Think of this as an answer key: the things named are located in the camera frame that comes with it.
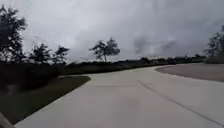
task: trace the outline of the gray cloud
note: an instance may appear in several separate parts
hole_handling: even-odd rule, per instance
[[[32,40],[71,49],[70,60],[94,59],[88,49],[115,38],[121,54],[111,59],[202,52],[224,24],[223,0],[0,0],[20,10]]]

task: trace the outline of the grassy median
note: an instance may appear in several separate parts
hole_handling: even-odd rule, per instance
[[[87,76],[63,77],[33,91],[2,95],[0,112],[12,124],[16,124],[89,80]]]

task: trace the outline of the asphalt road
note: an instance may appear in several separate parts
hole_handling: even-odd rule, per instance
[[[157,70],[178,76],[224,82],[223,64],[181,64]]]
[[[15,127],[223,128],[224,83],[154,68],[90,77],[90,82]]]

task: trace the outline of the treeline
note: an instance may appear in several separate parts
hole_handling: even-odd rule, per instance
[[[117,62],[83,62],[83,63],[71,63],[63,69],[63,75],[75,75],[86,73],[105,73],[112,71],[121,71],[127,69],[150,67],[150,66],[162,66],[162,65],[175,65],[184,63],[200,63],[203,62],[205,56],[195,55],[194,57],[174,57],[174,58],[158,58],[148,59],[141,58],[139,60],[125,60]]]

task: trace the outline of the tree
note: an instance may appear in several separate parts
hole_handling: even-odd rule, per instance
[[[224,56],[224,26],[220,32],[217,32],[208,43],[209,48],[205,50],[205,53],[209,57]]]
[[[69,49],[62,47],[62,46],[58,46],[57,51],[55,51],[55,53],[53,54],[53,58],[52,61],[54,64],[65,64],[65,56],[68,54]]]
[[[29,59],[35,64],[46,64],[51,59],[50,51],[48,46],[43,43],[40,46],[34,46]]]
[[[96,59],[104,59],[105,62],[107,62],[107,56],[115,56],[120,53],[120,49],[118,48],[118,45],[113,38],[110,38],[106,43],[99,41],[90,50],[94,51]]]
[[[25,30],[25,19],[19,19],[16,14],[18,10],[0,9],[0,59],[8,62],[21,62],[24,58],[22,51],[22,37],[20,32]]]

